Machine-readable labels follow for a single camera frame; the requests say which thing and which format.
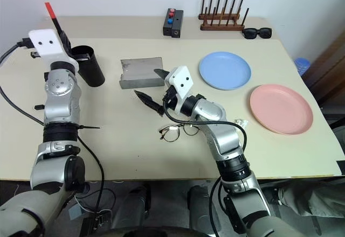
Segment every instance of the black control box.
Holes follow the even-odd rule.
[[[179,38],[181,36],[182,20],[183,10],[168,8],[163,25],[163,35]]]

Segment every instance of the black cable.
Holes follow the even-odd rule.
[[[20,113],[22,113],[24,116],[27,116],[28,118],[34,120],[35,122],[37,122],[38,124],[40,124],[41,126],[44,125],[44,123],[35,118],[34,116],[30,115],[29,113],[26,113],[25,111],[23,111],[22,109],[20,109],[17,105],[15,105],[8,97],[7,95],[4,93],[4,91],[2,90],[2,87],[0,86],[0,94],[2,97],[4,97],[5,101],[8,102],[9,105],[11,105],[14,109],[16,109],[17,111],[19,111]]]
[[[180,124],[190,124],[190,125],[210,125],[210,124],[226,124],[226,125],[231,125],[233,127],[236,127],[238,128],[242,134],[243,134],[243,146],[242,146],[242,149],[243,151],[245,150],[246,146],[247,146],[247,134],[246,134],[246,131],[244,131],[244,129],[238,125],[238,124],[235,124],[235,123],[232,123],[232,122],[229,122],[229,121],[183,121],[183,120],[178,120],[174,117],[172,117],[169,112],[168,112],[168,104],[166,101],[163,101],[163,110],[164,110],[164,113],[166,114],[166,116],[174,121],[175,123],[180,123]],[[216,229],[216,226],[215,226],[215,222],[213,221],[213,214],[212,214],[212,200],[213,200],[213,193],[216,189],[216,186],[217,184],[220,182],[220,177],[216,180],[216,182],[214,183],[214,185],[212,186],[212,189],[211,189],[211,193],[210,193],[210,199],[209,199],[209,214],[210,214],[210,221],[211,221],[211,226],[212,226],[212,229],[216,235],[216,237],[219,237],[219,234],[217,232],[217,229]],[[226,209],[223,207],[223,204],[222,204],[222,201],[221,201],[221,198],[220,198],[220,192],[221,192],[221,186],[219,187],[218,189],[218,201],[219,201],[219,204],[220,204],[220,207],[222,208],[222,210],[224,211],[224,213],[227,214],[226,212]]]
[[[11,54],[16,48],[18,48],[19,45],[16,44],[14,45],[12,48],[10,48],[9,50],[7,50],[1,57],[0,57],[0,65],[2,63],[2,61],[9,55]],[[44,123],[35,118],[34,116],[30,115],[29,113],[25,112],[24,110],[20,109],[17,105],[15,105],[8,97],[7,95],[4,93],[4,91],[2,90],[2,87],[0,86],[0,94],[2,97],[4,97],[5,101],[11,105],[14,109],[16,109],[17,111],[19,111],[20,113],[22,113],[24,116],[34,120],[35,122],[37,122],[38,124],[40,124],[41,126],[44,126]],[[99,202],[101,200],[101,196],[102,196],[102,192],[103,192],[103,188],[104,188],[104,170],[103,170],[103,167],[100,163],[100,161],[98,160],[97,156],[95,155],[95,153],[83,142],[83,140],[81,140],[81,138],[78,136],[78,140],[79,142],[85,147],[85,149],[87,151],[89,151],[89,153],[92,155],[92,157],[96,160],[96,162],[98,163],[98,166],[99,166],[99,169],[101,171],[101,188],[100,188],[100,191],[99,191],[99,195],[98,195],[98,198],[97,198],[97,202],[96,202],[96,207],[95,207],[95,213],[94,213],[94,217],[93,217],[93,222],[96,221],[96,215],[97,215],[97,210],[98,210],[98,207],[99,207]]]
[[[213,193],[216,189],[217,184],[220,182],[220,177],[216,180],[216,182],[214,183],[214,185],[212,186],[211,189],[211,193],[210,193],[210,199],[209,199],[209,214],[210,214],[210,221],[211,221],[211,226],[212,229],[216,235],[216,237],[219,237],[219,234],[217,232],[216,226],[215,226],[215,222],[213,221],[213,214],[212,214],[212,199],[213,199]]]
[[[163,101],[163,110],[164,113],[166,114],[166,116],[174,121],[175,123],[179,123],[179,124],[189,124],[189,125],[210,125],[210,124],[226,124],[226,125],[231,125],[234,126],[236,128],[238,128],[239,130],[241,130],[242,134],[243,134],[243,146],[242,149],[243,151],[246,149],[247,146],[247,134],[246,131],[244,131],[244,129],[235,123],[232,123],[230,121],[184,121],[184,120],[178,120],[174,117],[172,117],[169,112],[168,112],[168,104],[166,101]]]
[[[110,191],[110,192],[113,194],[114,200],[113,200],[113,204],[112,204],[112,206],[111,206],[111,208],[110,208],[110,209],[113,209],[114,206],[115,206],[115,203],[116,203],[116,194],[115,194],[115,192],[114,192],[113,190],[111,190],[111,189],[106,188],[106,187],[105,187],[103,190]],[[77,197],[77,196],[76,196],[76,198],[78,198],[78,199],[88,198],[88,197],[92,196],[93,194],[95,194],[95,193],[97,193],[97,192],[99,192],[99,191],[100,191],[100,189],[99,189],[99,190],[96,190],[96,191],[94,191],[94,192],[92,192],[92,193],[90,193],[90,194],[88,194],[88,195],[86,195],[86,196],[83,196],[83,197]]]
[[[96,162],[98,163],[99,169],[101,170],[101,188],[99,190],[99,194],[98,194],[98,198],[97,198],[97,202],[96,202],[96,207],[95,207],[95,212],[97,212],[98,207],[99,207],[99,202],[101,201],[101,196],[102,196],[103,188],[104,188],[104,170],[103,170],[103,166],[102,166],[101,162],[98,160],[98,158],[95,155],[95,153],[83,142],[83,140],[81,140],[81,138],[79,136],[78,136],[78,140],[86,148],[86,150],[89,151],[89,153],[92,155],[92,157],[96,160]],[[96,213],[93,214],[93,221],[95,222],[95,220],[96,220]]]
[[[16,48],[18,48],[19,45],[16,44],[14,45],[12,48],[10,48],[9,50],[7,50],[4,54],[2,54],[2,56],[0,57],[0,65],[2,63],[2,61],[4,61],[4,59],[9,55],[11,54],[14,50],[16,50]]]
[[[226,209],[225,209],[225,207],[223,206],[222,196],[220,195],[220,194],[222,193],[222,187],[223,187],[223,185],[220,184],[220,185],[219,185],[219,188],[218,188],[218,202],[219,202],[219,205],[220,205],[221,209],[223,210],[223,212],[224,212],[225,214],[227,214]]]

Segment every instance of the pink plate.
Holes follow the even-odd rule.
[[[313,123],[308,102],[297,92],[282,85],[261,85],[250,96],[255,118],[269,130],[297,135]]]

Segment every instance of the black cup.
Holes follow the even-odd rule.
[[[89,46],[77,46],[71,49],[72,55],[86,55],[88,54],[90,59],[77,60],[79,64],[78,73],[85,80],[85,82],[91,87],[101,86],[105,82],[104,75],[101,68],[98,65],[93,48]]]

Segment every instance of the small white object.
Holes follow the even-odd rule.
[[[234,120],[235,124],[238,124],[239,126],[241,126],[243,129],[245,129],[245,127],[248,125],[249,121],[248,120],[242,120],[242,119],[237,119]]]
[[[29,37],[40,57],[48,65],[48,68],[50,68],[53,62],[64,61],[72,64],[76,72],[79,70],[78,62],[66,54],[55,30],[44,29],[30,31]]]
[[[180,114],[182,104],[185,99],[190,95],[190,89],[193,86],[193,80],[190,76],[189,70],[186,66],[179,66],[169,73],[165,79],[168,87],[173,85],[177,91],[177,104],[175,108],[175,113]]]

